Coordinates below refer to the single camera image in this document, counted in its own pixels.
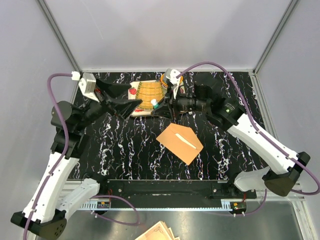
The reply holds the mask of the green white glue stick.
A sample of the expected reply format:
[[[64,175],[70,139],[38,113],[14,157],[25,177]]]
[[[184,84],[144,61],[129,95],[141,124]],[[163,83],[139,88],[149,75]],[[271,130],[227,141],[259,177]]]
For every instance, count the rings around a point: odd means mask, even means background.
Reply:
[[[155,98],[152,99],[152,100],[150,101],[150,103],[151,103],[151,105],[152,105],[152,107],[153,107],[154,110],[159,107],[159,103],[158,103],[158,101],[157,101]]]

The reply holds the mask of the ornate bordered letter paper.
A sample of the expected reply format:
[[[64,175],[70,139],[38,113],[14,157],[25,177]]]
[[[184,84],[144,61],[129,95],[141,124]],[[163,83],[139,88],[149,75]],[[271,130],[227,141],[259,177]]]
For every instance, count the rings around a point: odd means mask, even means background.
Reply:
[[[188,146],[190,146],[193,149],[196,149],[197,147],[194,146],[192,143],[190,143],[187,139],[185,139],[182,135],[180,135],[179,133],[176,133],[175,136],[177,138],[179,138],[183,143],[187,144]]]

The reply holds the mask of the brown paper envelope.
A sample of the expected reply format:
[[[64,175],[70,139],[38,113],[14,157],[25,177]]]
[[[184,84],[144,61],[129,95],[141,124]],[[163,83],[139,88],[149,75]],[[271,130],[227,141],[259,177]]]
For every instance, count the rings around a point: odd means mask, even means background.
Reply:
[[[191,144],[196,146],[196,149],[182,142],[176,137],[176,133],[179,133]],[[175,123],[170,123],[156,140],[187,165],[190,165],[203,149],[203,144],[190,127]]]

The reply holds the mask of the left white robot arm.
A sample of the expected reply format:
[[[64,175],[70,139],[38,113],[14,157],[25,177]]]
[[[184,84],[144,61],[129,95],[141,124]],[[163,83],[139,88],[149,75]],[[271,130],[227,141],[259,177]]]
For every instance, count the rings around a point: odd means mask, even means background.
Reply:
[[[23,228],[23,239],[27,239],[29,234],[46,240],[58,239],[81,205],[94,197],[106,197],[108,179],[94,172],[86,174],[80,186],[66,197],[61,198],[60,195],[89,141],[85,128],[107,113],[126,120],[141,103],[139,99],[122,98],[131,88],[130,84],[107,83],[90,73],[73,72],[69,77],[77,81],[88,103],[78,107],[68,101],[57,101],[52,86],[47,85],[53,103],[51,124],[56,134],[46,170],[34,195],[27,206],[15,212],[10,219]]]

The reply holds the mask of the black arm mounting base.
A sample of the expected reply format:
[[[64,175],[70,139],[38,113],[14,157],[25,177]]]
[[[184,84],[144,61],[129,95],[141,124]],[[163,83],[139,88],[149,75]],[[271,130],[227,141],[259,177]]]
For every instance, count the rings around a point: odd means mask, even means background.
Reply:
[[[255,190],[240,191],[224,180],[116,180],[107,181],[113,195],[131,196],[198,196],[209,199],[257,198]]]

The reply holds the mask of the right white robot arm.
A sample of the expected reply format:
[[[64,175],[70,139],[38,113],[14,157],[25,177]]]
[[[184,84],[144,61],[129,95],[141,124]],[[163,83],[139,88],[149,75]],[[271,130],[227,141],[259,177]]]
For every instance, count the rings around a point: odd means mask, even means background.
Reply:
[[[263,169],[242,171],[229,180],[226,192],[232,198],[263,189],[286,197],[311,158],[306,152],[297,153],[281,144],[255,122],[242,105],[222,97],[210,86],[196,85],[193,96],[169,87],[161,100],[153,98],[150,103],[153,116],[174,121],[182,112],[204,113],[212,125],[244,142],[266,162],[267,167]]]

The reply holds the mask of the yellow woven bamboo basket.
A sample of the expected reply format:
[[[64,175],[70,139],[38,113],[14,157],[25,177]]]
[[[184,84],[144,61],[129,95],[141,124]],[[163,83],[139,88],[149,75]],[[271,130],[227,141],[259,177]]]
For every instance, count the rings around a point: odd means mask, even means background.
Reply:
[[[164,97],[164,89],[159,81],[147,82],[141,81],[137,87],[136,99],[142,100],[142,103],[138,106],[142,110],[152,110],[153,105],[151,100],[155,99],[159,102]]]

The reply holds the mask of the yellow patterned bowl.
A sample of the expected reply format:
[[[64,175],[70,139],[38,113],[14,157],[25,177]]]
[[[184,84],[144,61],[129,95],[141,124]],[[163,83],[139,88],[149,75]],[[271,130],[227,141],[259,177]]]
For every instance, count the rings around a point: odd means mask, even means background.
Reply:
[[[164,89],[167,89],[167,88],[168,88],[168,84],[167,84],[167,82],[166,82],[166,80],[165,80],[165,74],[164,74],[164,73],[163,73],[163,74],[161,75],[161,77],[160,77],[160,82],[161,82],[162,87],[163,87]],[[180,79],[179,79],[179,86],[182,86],[182,85],[183,85],[183,77],[181,76]]]

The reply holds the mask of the stack of spare letters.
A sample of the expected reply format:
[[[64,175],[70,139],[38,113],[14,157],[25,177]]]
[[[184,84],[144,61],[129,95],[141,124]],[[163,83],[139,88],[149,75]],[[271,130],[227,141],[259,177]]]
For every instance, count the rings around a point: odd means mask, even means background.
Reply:
[[[181,238],[173,233],[164,221],[159,221],[135,240],[180,240]]]

